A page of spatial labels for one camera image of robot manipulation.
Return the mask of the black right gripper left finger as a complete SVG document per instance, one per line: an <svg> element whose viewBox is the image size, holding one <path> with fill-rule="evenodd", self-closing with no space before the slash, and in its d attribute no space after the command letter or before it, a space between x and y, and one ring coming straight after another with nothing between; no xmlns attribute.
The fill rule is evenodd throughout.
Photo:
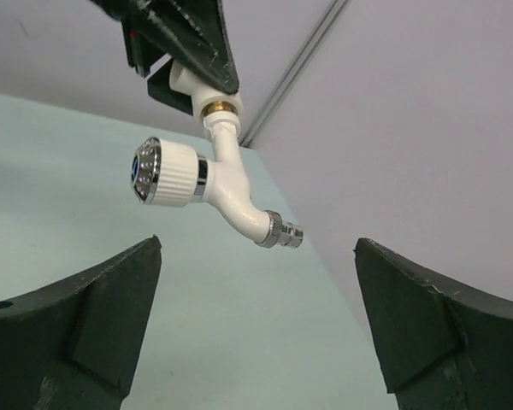
<svg viewBox="0 0 513 410"><path fill-rule="evenodd" d="M118 409L129 396L162 266L148 237L0 301L0 409Z"/></svg>

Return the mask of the grey white water faucet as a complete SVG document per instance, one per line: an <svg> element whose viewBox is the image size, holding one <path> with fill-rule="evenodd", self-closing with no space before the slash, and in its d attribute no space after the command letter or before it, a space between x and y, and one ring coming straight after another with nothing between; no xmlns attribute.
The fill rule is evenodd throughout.
<svg viewBox="0 0 513 410"><path fill-rule="evenodd" d="M146 139L133 155L130 185L144 205L183 208L204 202L215 208L240 235L270 249L295 249L304 231L272 210L261 210L251 200L251 184L239 151L239 117L217 111L203 118L211 142L211 161L182 143Z"/></svg>

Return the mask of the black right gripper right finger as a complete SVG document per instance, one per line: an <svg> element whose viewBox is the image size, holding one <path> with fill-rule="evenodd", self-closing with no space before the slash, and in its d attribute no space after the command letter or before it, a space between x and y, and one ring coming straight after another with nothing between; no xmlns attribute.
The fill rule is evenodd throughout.
<svg viewBox="0 0 513 410"><path fill-rule="evenodd" d="M513 301L369 238L355 265L375 353L400 409L513 409Z"/></svg>

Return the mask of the white elbow pipe fitting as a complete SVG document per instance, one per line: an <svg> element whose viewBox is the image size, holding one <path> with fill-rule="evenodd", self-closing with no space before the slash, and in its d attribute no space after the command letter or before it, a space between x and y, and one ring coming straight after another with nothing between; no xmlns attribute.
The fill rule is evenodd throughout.
<svg viewBox="0 0 513 410"><path fill-rule="evenodd" d="M238 116L243 113L243 104L240 93L229 95L206 85L196 74L173 61L169 73L168 85L170 89L183 97L188 97L189 108L194 118L201 119L210 104L225 103L233 108Z"/></svg>

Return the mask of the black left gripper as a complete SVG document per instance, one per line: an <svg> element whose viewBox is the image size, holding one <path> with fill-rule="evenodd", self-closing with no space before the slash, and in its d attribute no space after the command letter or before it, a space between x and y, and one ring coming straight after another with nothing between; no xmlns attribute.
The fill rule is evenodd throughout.
<svg viewBox="0 0 513 410"><path fill-rule="evenodd" d="M92 0L121 23L128 66L146 78L166 53L206 85L227 95L239 92L239 76L230 47L221 1ZM183 114L193 115L191 98L169 85L170 68L147 81L148 95Z"/></svg>

